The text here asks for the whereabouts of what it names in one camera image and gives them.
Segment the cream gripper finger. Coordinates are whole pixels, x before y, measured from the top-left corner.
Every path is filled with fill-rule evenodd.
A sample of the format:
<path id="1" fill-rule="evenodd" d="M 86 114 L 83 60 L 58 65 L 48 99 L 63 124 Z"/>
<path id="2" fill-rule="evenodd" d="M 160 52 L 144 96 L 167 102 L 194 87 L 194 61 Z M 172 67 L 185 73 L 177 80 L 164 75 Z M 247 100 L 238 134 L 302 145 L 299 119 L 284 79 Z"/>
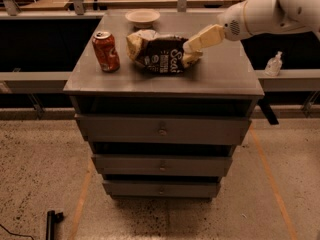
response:
<path id="1" fill-rule="evenodd" d="M 196 51 L 193 53 L 184 53 L 182 57 L 182 65 L 184 68 L 188 68 L 195 64 L 203 56 L 202 51 Z"/>
<path id="2" fill-rule="evenodd" d="M 183 44 L 185 53 L 194 53 L 217 44 L 225 38 L 224 28 L 221 25 L 209 25 L 193 35 Z"/>

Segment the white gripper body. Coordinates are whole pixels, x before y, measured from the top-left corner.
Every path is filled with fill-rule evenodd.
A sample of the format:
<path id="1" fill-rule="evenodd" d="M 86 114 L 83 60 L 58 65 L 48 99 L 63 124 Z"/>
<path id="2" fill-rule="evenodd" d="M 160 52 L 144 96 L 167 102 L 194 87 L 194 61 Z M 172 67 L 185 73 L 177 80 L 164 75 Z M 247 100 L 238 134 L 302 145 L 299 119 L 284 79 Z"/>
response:
<path id="1" fill-rule="evenodd" d="M 249 30 L 247 9 L 252 5 L 249 1 L 237 3 L 217 16 L 218 23 L 223 27 L 225 38 L 240 41 L 253 36 Z"/>

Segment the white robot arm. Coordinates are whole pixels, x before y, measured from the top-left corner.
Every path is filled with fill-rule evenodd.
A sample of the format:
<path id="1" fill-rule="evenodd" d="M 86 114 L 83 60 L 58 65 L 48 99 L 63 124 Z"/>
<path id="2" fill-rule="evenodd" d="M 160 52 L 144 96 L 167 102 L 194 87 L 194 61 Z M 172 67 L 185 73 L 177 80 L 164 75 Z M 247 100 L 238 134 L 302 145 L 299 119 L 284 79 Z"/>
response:
<path id="1" fill-rule="evenodd" d="M 277 52 L 285 69 L 320 66 L 320 0 L 246 0 L 217 16 L 183 45 L 187 53 L 239 41 L 256 70 L 265 68 Z"/>

